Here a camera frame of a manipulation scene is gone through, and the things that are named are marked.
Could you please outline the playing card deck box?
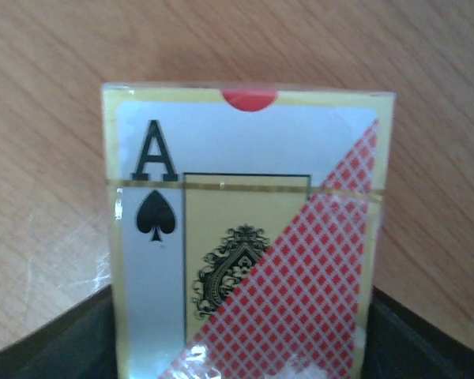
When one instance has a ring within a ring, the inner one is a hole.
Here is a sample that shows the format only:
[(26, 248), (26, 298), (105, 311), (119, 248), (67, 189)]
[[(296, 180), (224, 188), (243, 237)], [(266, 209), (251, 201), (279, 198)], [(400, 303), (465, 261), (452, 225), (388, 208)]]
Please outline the playing card deck box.
[(396, 96), (102, 87), (121, 378), (358, 378)]

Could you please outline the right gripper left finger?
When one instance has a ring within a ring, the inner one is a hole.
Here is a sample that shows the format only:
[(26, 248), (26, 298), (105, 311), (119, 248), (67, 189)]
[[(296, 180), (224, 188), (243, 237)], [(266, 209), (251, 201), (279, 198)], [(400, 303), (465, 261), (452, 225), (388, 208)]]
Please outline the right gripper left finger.
[(0, 350), (0, 378), (116, 377), (110, 286)]

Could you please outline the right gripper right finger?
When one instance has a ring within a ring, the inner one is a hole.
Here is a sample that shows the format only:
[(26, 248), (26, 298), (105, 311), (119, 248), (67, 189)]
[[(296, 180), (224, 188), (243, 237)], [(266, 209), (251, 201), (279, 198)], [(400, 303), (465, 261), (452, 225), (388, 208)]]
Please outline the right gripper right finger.
[(375, 287), (362, 377), (474, 378), (474, 350)]

